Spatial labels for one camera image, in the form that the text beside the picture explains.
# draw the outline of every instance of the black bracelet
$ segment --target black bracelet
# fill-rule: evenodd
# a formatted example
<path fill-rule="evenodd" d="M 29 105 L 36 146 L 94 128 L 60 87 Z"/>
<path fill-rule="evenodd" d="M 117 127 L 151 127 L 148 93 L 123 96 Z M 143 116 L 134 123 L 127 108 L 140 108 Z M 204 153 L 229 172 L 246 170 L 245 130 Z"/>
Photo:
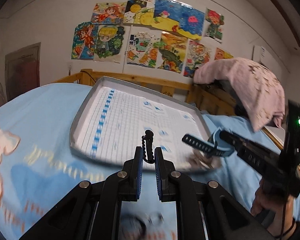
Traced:
<path fill-rule="evenodd" d="M 282 235 L 282 237 L 286 236 L 294 227 L 296 223 L 296 220 L 293 218 L 292 219 L 292 226 Z"/>

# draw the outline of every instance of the pink blanket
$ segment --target pink blanket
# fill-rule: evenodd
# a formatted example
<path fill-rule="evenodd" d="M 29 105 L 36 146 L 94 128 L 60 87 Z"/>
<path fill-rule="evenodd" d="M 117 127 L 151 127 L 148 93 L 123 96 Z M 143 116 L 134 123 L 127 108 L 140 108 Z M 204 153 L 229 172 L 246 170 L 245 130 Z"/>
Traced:
<path fill-rule="evenodd" d="M 194 73 L 194 83 L 210 84 L 214 80 L 229 80 L 254 131 L 263 128 L 272 117 L 275 125 L 281 127 L 285 112 L 284 90 L 270 70 L 238 57 L 208 62 Z"/>

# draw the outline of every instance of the silver screw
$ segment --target silver screw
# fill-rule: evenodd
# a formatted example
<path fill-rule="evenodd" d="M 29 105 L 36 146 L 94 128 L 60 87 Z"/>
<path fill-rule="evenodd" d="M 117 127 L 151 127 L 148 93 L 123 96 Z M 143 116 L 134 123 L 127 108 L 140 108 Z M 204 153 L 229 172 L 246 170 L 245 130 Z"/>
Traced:
<path fill-rule="evenodd" d="M 179 171 L 173 171 L 171 172 L 171 176 L 175 178 L 179 178 L 181 176 L 181 173 Z"/>
<path fill-rule="evenodd" d="M 212 188 L 216 188 L 219 186 L 218 182 L 216 182 L 215 180 L 209 181 L 208 185 Z"/>
<path fill-rule="evenodd" d="M 128 175 L 128 173 L 126 173 L 125 171 L 119 171 L 119 172 L 117 173 L 117 175 L 118 175 L 118 177 L 120 177 L 120 178 L 125 178 L 125 177 Z"/>
<path fill-rule="evenodd" d="M 89 186 L 89 181 L 83 180 L 83 181 L 81 181 L 81 182 L 79 183 L 79 186 L 80 186 L 81 188 L 87 188 L 87 187 Z"/>

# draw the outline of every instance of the person's arm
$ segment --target person's arm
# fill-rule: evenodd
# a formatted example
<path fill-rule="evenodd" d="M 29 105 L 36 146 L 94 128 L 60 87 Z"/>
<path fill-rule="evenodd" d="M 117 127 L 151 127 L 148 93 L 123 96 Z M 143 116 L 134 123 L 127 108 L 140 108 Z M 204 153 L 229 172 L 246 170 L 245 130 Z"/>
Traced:
<path fill-rule="evenodd" d="M 283 215 L 283 207 L 284 200 L 280 197 L 269 196 L 263 192 L 263 179 L 260 181 L 260 187 L 257 189 L 255 193 L 255 199 L 252 203 L 251 214 L 256 216 L 259 214 L 262 209 L 268 209 L 275 212 L 275 217 L 273 223 L 268 227 L 269 233 L 273 236 L 280 236 L 281 226 L 282 226 L 282 215 Z M 289 196 L 287 205 L 286 205 L 286 213 L 285 213 L 285 221 L 283 233 L 288 231 L 293 224 L 293 197 Z M 287 233 L 282 240 L 287 240 L 294 231 L 296 230 L 296 223 L 293 228 Z"/>

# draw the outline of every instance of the blue printed pattern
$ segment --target blue printed pattern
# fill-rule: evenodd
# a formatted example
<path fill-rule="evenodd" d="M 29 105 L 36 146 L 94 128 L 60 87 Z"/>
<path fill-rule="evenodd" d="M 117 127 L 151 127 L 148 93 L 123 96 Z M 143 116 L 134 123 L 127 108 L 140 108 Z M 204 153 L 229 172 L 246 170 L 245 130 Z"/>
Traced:
<path fill-rule="evenodd" d="M 99 124 L 98 124 L 98 127 L 97 127 L 96 134 L 94 136 L 94 140 L 93 140 L 93 144 L 92 144 L 92 149 L 91 149 L 91 155 L 93 155 L 94 157 L 97 154 L 97 150 L 98 150 L 98 145 L 99 145 L 99 141 L 100 141 L 100 137 L 101 137 L 102 128 L 103 128 L 103 125 L 105 123 L 105 118 L 106 118 L 107 112 L 109 110 L 109 105 L 110 105 L 111 99 L 113 97 L 113 94 L 114 94 L 114 89 L 111 89 L 110 93 L 108 95 L 105 107 L 103 108 L 101 116 L 100 116 Z"/>

